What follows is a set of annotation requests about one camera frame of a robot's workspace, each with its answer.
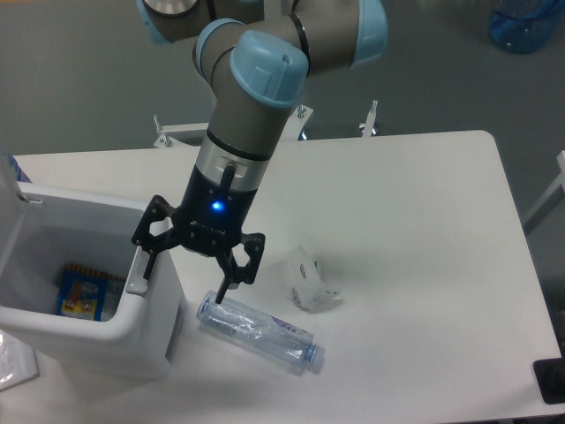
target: tabletop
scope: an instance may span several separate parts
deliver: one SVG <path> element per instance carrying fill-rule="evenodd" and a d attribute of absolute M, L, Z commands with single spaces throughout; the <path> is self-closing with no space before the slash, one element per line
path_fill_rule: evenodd
<path fill-rule="evenodd" d="M 19 156 L 36 183 L 148 201 L 182 198 L 197 148 Z M 279 145 L 245 222 L 267 235 L 233 299 L 308 329 L 319 374 L 203 331 L 214 260 L 172 251 L 188 310 L 170 374 L 143 382 L 61 367 L 0 397 L 9 423 L 446 423 L 563 413 L 534 360 L 560 355 L 493 138 L 452 132 Z M 343 284 L 317 314 L 290 301 L 301 244 Z"/>

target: white plastic container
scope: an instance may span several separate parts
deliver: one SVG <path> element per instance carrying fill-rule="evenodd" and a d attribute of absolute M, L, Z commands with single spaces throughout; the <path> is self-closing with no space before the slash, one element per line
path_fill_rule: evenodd
<path fill-rule="evenodd" d="M 146 204 L 11 180 L 0 160 L 0 328 L 63 365 L 157 378 L 185 310 L 169 252 L 149 280 L 148 255 L 131 242 Z M 166 230 L 166 223 L 152 227 Z M 127 276 L 107 322 L 55 315 L 65 263 Z"/>

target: clear plastic bottle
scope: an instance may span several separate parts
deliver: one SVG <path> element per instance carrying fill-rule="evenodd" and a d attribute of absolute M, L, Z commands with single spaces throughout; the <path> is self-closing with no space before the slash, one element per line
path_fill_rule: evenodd
<path fill-rule="evenodd" d="M 500 0 L 489 22 L 489 34 L 513 53 L 544 47 L 565 13 L 565 0 Z"/>
<path fill-rule="evenodd" d="M 295 367 L 320 371 L 326 350 L 312 333 L 233 299 L 218 305 L 215 296 L 209 291 L 200 304 L 196 317 L 202 323 Z"/>

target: black object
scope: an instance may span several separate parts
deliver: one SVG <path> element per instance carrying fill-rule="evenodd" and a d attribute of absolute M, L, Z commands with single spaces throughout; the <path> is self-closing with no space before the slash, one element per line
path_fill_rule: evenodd
<path fill-rule="evenodd" d="M 295 2 L 292 5 L 292 13 L 289 15 L 289 17 L 292 20 L 294 27 L 297 29 L 298 39 L 300 40 L 300 49 L 308 59 L 308 72 L 306 73 L 306 76 L 309 76 L 311 69 L 310 46 L 308 45 L 308 37 L 306 37 L 306 31 L 304 30 L 304 26 L 302 25 L 300 18 L 294 14 L 294 8 L 296 7 L 297 4 L 298 2 Z"/>
<path fill-rule="evenodd" d="M 533 369 L 544 402 L 549 405 L 565 403 L 565 360 L 537 360 Z"/>
<path fill-rule="evenodd" d="M 160 252 L 182 246 L 215 257 L 218 261 L 224 279 L 216 303 L 222 303 L 228 288 L 235 289 L 240 283 L 254 283 L 265 250 L 265 235 L 244 234 L 241 231 L 257 191 L 230 190 L 235 171 L 235 166 L 228 164 L 220 185 L 217 185 L 205 178 L 195 166 L 178 208 L 170 206 L 162 196 L 154 196 L 132 237 L 133 244 L 149 253 L 149 262 L 143 275 L 145 279 L 151 276 Z M 166 218 L 171 219 L 172 228 L 162 234 L 151 234 L 151 224 Z M 233 256 L 233 247 L 240 243 L 249 256 L 244 267 L 238 266 Z"/>

